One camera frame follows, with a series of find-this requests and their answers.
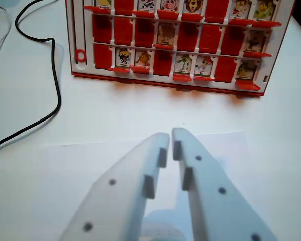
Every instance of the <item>white paper sheet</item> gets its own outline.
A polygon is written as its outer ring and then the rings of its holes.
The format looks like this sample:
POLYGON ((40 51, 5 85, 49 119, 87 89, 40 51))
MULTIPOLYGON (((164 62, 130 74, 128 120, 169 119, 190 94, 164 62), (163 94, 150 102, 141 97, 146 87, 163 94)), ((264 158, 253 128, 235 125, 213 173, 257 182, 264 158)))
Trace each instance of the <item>white paper sheet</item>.
MULTIPOLYGON (((258 202, 245 133, 197 138, 244 197, 258 202)), ((0 162, 0 240, 58 240, 92 183, 141 141, 31 148, 0 162)), ((193 240, 187 194, 171 150, 145 216, 141 240, 193 240), (156 238, 146 238, 152 234, 156 238)))

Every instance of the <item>screw hole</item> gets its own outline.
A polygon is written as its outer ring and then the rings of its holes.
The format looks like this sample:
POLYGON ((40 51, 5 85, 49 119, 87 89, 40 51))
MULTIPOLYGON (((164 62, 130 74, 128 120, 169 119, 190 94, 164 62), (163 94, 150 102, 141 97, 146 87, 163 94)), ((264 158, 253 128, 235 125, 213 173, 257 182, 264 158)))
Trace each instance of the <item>screw hole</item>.
POLYGON ((93 228, 93 226, 92 226, 92 223, 90 223, 90 222, 85 223, 85 225, 83 227, 83 229, 84 229, 85 232, 91 231, 92 228, 93 228))
POLYGON ((224 187, 220 187, 219 188, 219 193, 221 193, 222 195, 224 195, 226 193, 226 189, 224 187))
POLYGON ((258 234, 252 234, 251 239, 253 241, 261 241, 261 237, 258 234))
POLYGON ((115 184, 116 184, 116 180, 115 180, 115 179, 110 179, 110 180, 109 180, 109 184, 110 184, 111 186, 115 185, 115 184))

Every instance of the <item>cartoon lion picture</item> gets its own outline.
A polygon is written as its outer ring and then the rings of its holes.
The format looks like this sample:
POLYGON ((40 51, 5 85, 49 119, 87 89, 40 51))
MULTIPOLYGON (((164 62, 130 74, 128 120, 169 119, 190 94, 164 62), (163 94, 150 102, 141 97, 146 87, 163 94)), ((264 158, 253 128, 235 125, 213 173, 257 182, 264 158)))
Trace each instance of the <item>cartoon lion picture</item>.
POLYGON ((203 0, 186 0, 186 9, 194 13, 201 8, 203 0))

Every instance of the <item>red frame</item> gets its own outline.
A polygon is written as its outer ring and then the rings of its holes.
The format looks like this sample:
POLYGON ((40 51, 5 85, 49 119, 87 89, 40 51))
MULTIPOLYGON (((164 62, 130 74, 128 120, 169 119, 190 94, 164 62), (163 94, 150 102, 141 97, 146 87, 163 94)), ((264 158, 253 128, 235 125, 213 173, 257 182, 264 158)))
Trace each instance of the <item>red frame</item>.
MULTIPOLYGON (((288 28, 288 24, 286 26, 284 35, 286 34, 287 28, 288 28)), ((68 32, 68 46, 69 46, 69 50, 70 50, 68 22, 67 22, 67 32, 68 32)), ((75 30, 74 30, 74 46, 76 46, 75 30)), ((176 88, 176 89, 182 88, 182 89, 186 89, 186 90, 196 90, 196 91, 204 91, 204 92, 235 94, 235 95, 241 95, 241 96, 260 97, 260 96, 264 96, 264 94, 265 94, 265 92, 263 92, 263 93, 245 92, 245 91, 236 91, 236 90, 228 90, 228 89, 216 89, 216 88, 207 88, 207 87, 201 87, 201 86, 180 85, 180 84, 173 84, 173 83, 162 83, 162 82, 154 82, 154 81, 143 81, 143 80, 136 80, 136 79, 126 79, 126 78, 118 78, 118 77, 84 74, 84 73, 73 72, 72 71, 72 66, 70 66, 70 68, 71 68, 72 75, 74 75, 75 77, 82 77, 82 78, 93 78, 93 79, 100 79, 100 80, 110 80, 110 81, 119 81, 119 82, 136 83, 136 84, 148 84, 148 85, 153 85, 153 86, 170 87, 170 88, 176 88)), ((274 65, 272 67, 270 77, 272 75, 273 69, 274 69, 274 65)))

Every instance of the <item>white table surface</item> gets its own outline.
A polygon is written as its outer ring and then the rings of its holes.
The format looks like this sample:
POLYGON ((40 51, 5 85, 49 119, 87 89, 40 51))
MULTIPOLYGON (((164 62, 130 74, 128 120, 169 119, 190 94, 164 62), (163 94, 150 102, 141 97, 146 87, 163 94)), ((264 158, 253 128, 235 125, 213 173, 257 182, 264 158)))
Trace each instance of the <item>white table surface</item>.
MULTIPOLYGON (((21 0, 8 8, 13 20, 27 2, 21 0)), ((59 0, 21 23, 27 34, 54 37, 64 48, 61 110, 42 129, 1 149, 0 168, 8 170, 18 161, 14 158, 18 149, 31 145, 138 139, 169 133, 173 127, 187 128, 193 134, 246 131, 254 168, 263 177, 259 190, 263 205, 256 203, 255 209, 279 240, 301 240, 301 27, 294 18, 265 96, 237 99, 227 94, 74 78, 64 4, 59 0)), ((0 139, 55 108, 50 47, 25 39, 12 27, 0 52, 0 139)), ((57 48, 57 62, 61 52, 57 48)))

